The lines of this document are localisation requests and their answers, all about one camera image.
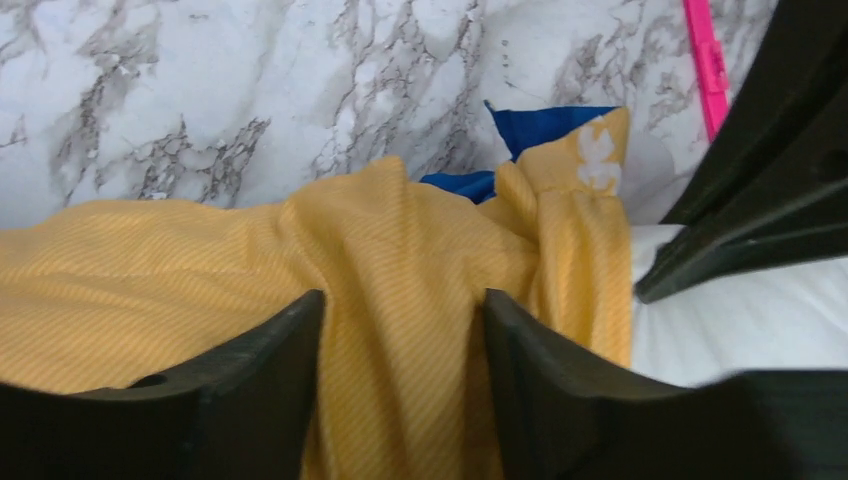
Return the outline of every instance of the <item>black plastic piece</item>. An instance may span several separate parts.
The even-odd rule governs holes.
[[[9,479],[296,479],[324,310],[311,291],[263,325],[124,389],[0,384]]]
[[[781,1],[636,293],[848,254],[848,2]]]
[[[504,292],[483,315],[507,480],[848,478],[848,372],[684,389],[607,362]]]

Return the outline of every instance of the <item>fabric fold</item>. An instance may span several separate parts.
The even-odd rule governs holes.
[[[477,305],[504,290],[630,362],[630,240],[615,195],[628,113],[525,150],[498,196],[394,157],[281,204],[101,201],[0,233],[0,380],[124,387],[326,292],[303,477],[500,478]]]
[[[606,115],[615,107],[566,106],[543,110],[495,110],[491,103],[486,109],[515,162],[528,148],[558,140],[591,120]],[[495,173],[490,170],[466,174],[431,173],[421,183],[461,195],[475,204],[495,196]]]

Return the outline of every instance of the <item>white print on fabric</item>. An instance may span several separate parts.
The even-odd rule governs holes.
[[[621,185],[621,165],[606,161],[615,152],[615,144],[609,130],[603,127],[601,134],[595,138],[593,124],[601,123],[598,120],[601,118],[592,120],[577,132],[577,148],[583,157],[583,163],[577,168],[577,178],[595,190],[611,189],[611,193],[617,194]]]

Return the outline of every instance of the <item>white marble surface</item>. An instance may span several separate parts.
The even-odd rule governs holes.
[[[714,0],[734,87],[776,0]],[[385,154],[507,158],[498,108],[706,148],[678,0],[0,0],[0,228],[95,198],[278,201]]]

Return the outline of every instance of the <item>hole in black plastic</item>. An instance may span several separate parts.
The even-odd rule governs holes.
[[[168,381],[168,377],[165,375],[160,375],[158,373],[154,375],[148,375],[141,380],[133,383],[130,388],[144,388],[144,387],[155,387],[157,385],[162,385],[163,383]]]
[[[834,150],[828,152],[813,167],[813,174],[820,182],[838,182],[848,178],[848,152]]]

